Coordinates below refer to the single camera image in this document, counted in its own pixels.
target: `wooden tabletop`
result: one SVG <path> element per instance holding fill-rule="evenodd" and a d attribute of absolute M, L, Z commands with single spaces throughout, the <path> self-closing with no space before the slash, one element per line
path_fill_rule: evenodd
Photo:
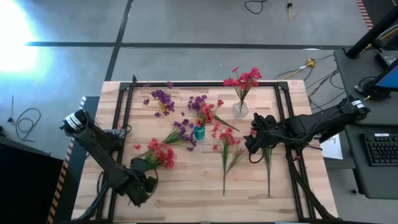
<path fill-rule="evenodd" d="M 289 82 L 290 96 L 295 114 L 311 114 L 310 105 L 302 80 Z M 120 82 L 104 82 L 96 114 L 96 122 L 103 129 L 111 129 Z M 167 117 L 156 118 L 158 109 L 156 102 L 148 106 L 142 101 L 149 98 L 150 91 L 156 88 L 134 88 L 129 116 L 132 131 L 126 137 L 123 164 L 129 164 L 131 158 L 138 156 L 139 151 L 134 144 L 141 144 L 141 152 L 147 149 L 152 138 L 163 140 L 172 129 L 174 121 L 183 119 L 181 112 L 194 114 L 187 108 L 189 96 L 206 94 L 207 103 L 216 104 L 222 99 L 224 105 L 218 109 L 217 115 L 229 124 L 240 129 L 234 137 L 243 140 L 250 130 L 253 112 L 263 116 L 274 115 L 279 121 L 278 108 L 273 87 L 259 86 L 253 88 L 246 97 L 249 114 L 243 119 L 234 119 L 232 105 L 239 101 L 231 87 L 180 87 L 169 92 L 181 99 L 174 99 L 175 112 Z M 125 100 L 122 104 L 122 123 Z M 284 100 L 285 116 L 288 117 Z M 206 138 L 200 141 L 193 152 L 185 147 L 175 146 L 175 167 L 160 168 L 159 184 L 155 194 L 140 208 L 132 203 L 128 205 L 127 195 L 118 195 L 114 214 L 114 222 L 273 222 L 297 221 L 292 187 L 285 149 L 279 144 L 272 155 L 271 197 L 267 195 L 267 171 L 265 162 L 251 164 L 245 156 L 227 175 L 226 193 L 223 196 L 223 168 L 221 155 L 213 152 L 211 147 L 215 140 L 211 137 L 210 128 L 206 129 Z M 319 142 L 313 140 L 313 146 Z M 330 188 L 328 174 L 322 152 L 307 147 L 303 151 L 310 187 L 319 201 L 332 214 L 337 216 L 335 201 Z M 96 196 L 96 183 L 101 167 L 88 157 L 85 161 L 80 180 L 73 218 L 79 217 Z M 108 212 L 108 194 L 104 215 Z M 304 214 L 308 216 L 305 196 L 300 191 Z"/>

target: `floor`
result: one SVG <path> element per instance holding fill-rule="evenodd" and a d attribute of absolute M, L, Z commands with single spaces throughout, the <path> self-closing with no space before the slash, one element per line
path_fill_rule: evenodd
<path fill-rule="evenodd" d="M 14 119 L 31 107 L 42 113 L 28 137 L 35 141 L 25 143 L 63 159 L 68 138 L 58 128 L 62 119 L 83 96 L 98 96 L 104 80 L 126 81 L 132 75 L 139 80 L 222 80 L 235 66 L 241 71 L 259 67 L 264 79 L 274 79 L 308 58 L 353 45 L 368 31 L 355 0 L 293 3 L 293 14 L 302 10 L 289 20 L 287 1 L 276 0 L 265 2 L 259 15 L 240 0 L 2 0 L 0 125 L 17 139 L 15 127 L 6 122 L 13 95 Z M 248 7 L 258 11 L 260 4 Z M 317 61 L 306 85 L 335 69 L 333 57 Z M 309 70 L 295 78 L 305 78 Z M 339 75 L 333 84 L 342 86 Z M 312 100 L 322 105 L 341 92 L 326 83 Z M 26 116 L 37 118 L 33 111 Z M 398 201 L 351 195 L 356 185 L 350 170 L 328 174 L 342 218 L 396 222 Z"/>

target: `monitor screen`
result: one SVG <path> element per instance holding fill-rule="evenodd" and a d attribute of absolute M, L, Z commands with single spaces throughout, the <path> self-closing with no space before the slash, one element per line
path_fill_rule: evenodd
<path fill-rule="evenodd" d="M 377 83 L 377 87 L 398 89 L 398 66 L 387 72 Z"/>

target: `black metal frame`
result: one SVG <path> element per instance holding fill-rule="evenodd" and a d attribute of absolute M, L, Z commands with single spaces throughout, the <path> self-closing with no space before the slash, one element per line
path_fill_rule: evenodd
<path fill-rule="evenodd" d="M 113 119 L 113 128 L 114 129 L 116 129 L 118 127 L 119 114 L 120 114 L 120 110 L 121 110 L 121 104 L 122 104 L 124 92 L 126 90 L 128 90 L 126 109 L 125 109 L 122 128 L 127 128 L 128 118 L 129 118 L 129 114 L 130 114 L 130 106 L 131 106 L 133 88 L 134 87 L 144 87 L 147 84 L 146 82 L 136 82 L 136 81 L 137 81 L 136 78 L 133 77 L 133 82 L 131 82 L 131 83 L 126 83 L 126 82 L 120 83 L 118 100 L 116 103 L 115 115 L 114 115 L 114 119 Z M 161 87 L 161 86 L 163 87 L 163 86 L 167 86 L 167 85 L 166 85 L 166 82 L 151 82 L 150 86 L 151 87 Z M 188 86 L 224 86 L 224 85 L 223 85 L 223 82 L 221 82 L 221 81 L 215 81 L 215 82 L 174 82 L 174 86 L 188 87 Z M 282 104 L 282 97 L 280 95 L 280 91 L 283 91 L 285 94 L 287 111 L 289 112 L 289 116 L 294 115 L 292 100 L 290 98 L 289 86 L 288 86 L 287 82 L 259 82 L 259 86 L 269 86 L 269 87 L 274 88 L 276 102 L 277 102 L 277 106 L 278 106 L 278 110 L 279 110 L 279 116 L 280 116 L 281 120 L 285 119 L 285 115 L 284 115 L 284 107 Z M 122 161 L 123 149 L 124 149 L 124 140 L 123 140 L 123 147 L 122 147 L 121 151 L 118 152 L 116 162 Z M 289 149 L 288 147 L 286 147 L 285 149 L 286 149 L 287 160 L 292 161 L 293 160 L 292 150 Z M 297 155 L 301 157 L 301 159 L 298 160 L 298 163 L 300 166 L 300 175 L 302 178 L 302 182 L 309 188 L 309 181 L 308 181 L 307 171 L 305 169 L 305 163 L 304 163 L 302 151 L 296 150 L 296 152 L 297 152 Z M 294 196 L 294 200 L 295 200 L 295 206 L 296 206 L 298 220 L 299 221 L 301 221 L 301 220 L 316 220 L 314 206 L 312 205 L 312 202 L 309 199 L 308 195 L 306 195 L 306 199 L 307 199 L 308 213 L 309 213 L 310 218 L 304 217 L 302 203 L 300 200 L 299 185 L 298 185 L 297 181 L 292 176 L 292 174 L 294 172 L 298 172 L 298 171 L 296 170 L 293 163 L 288 162 L 288 165 L 289 165 L 290 179 L 292 182 L 292 190 L 293 190 L 293 196 Z M 105 180 L 106 180 L 106 174 L 104 175 L 103 184 L 104 184 Z M 112 195 L 111 195 L 111 200 L 109 202 L 109 212 L 108 212 L 107 219 L 102 218 L 103 207 L 104 207 L 104 203 L 102 201 L 100 203 L 97 213 L 96 213 L 96 220 L 112 223 L 113 217 L 114 217 L 115 205 L 116 205 L 116 192 L 113 191 Z"/>

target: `keyboard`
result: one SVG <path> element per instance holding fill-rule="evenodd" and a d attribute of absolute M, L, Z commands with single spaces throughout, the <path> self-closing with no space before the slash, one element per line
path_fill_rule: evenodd
<path fill-rule="evenodd" d="M 369 166 L 398 166 L 398 134 L 361 134 Z"/>

